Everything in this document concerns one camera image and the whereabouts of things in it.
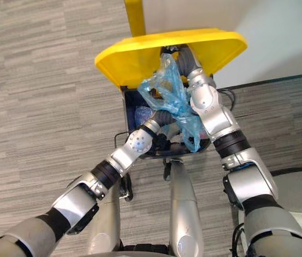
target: white wall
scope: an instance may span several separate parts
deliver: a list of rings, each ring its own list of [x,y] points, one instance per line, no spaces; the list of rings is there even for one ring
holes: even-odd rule
[[[248,48],[215,74],[219,87],[302,74],[302,0],[143,0],[146,32],[218,27]]]

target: floor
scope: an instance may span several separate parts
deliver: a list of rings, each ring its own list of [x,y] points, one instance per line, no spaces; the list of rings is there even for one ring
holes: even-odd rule
[[[76,176],[109,155],[125,130],[119,91],[94,57],[129,37],[122,0],[0,0],[0,234],[45,213]],[[302,167],[302,78],[236,90],[238,117],[270,170]],[[212,148],[184,158],[197,193],[205,256],[228,256],[235,213]],[[121,202],[125,244],[166,244],[170,191],[160,160],[131,170]],[[53,256],[85,254],[88,229]]]

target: yellow lid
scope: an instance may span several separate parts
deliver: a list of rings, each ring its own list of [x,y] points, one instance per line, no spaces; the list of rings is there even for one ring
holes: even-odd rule
[[[206,74],[214,74],[247,48],[236,32],[217,28],[174,31],[131,37],[106,48],[95,58],[95,66],[118,88],[137,88],[160,66],[163,46],[188,44]]]

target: crumpled plastic bag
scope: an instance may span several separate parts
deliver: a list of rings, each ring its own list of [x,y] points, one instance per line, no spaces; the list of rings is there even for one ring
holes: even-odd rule
[[[153,98],[150,94],[152,89],[156,89],[162,99]],[[170,112],[182,131],[186,147],[193,153],[199,150],[203,124],[189,104],[190,95],[183,86],[171,54],[162,54],[160,68],[151,78],[141,83],[138,92],[153,110]]]
[[[148,121],[154,111],[150,107],[146,106],[138,106],[135,109],[134,112],[134,120],[135,120],[135,126],[138,127],[141,124],[144,124],[146,121]]]

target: robotic arm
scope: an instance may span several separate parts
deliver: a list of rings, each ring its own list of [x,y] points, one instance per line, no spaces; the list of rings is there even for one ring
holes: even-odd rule
[[[229,171],[223,178],[230,202],[245,211],[247,256],[302,256],[302,228],[278,203],[278,191],[258,152],[250,146],[231,111],[220,104],[212,78],[188,46],[177,59],[188,78],[190,104]]]
[[[81,232],[99,210],[97,199],[102,200],[138,157],[150,150],[158,130],[174,121],[166,111],[155,112],[123,146],[76,178],[47,213],[22,221],[0,236],[0,256],[48,256],[65,233]]]

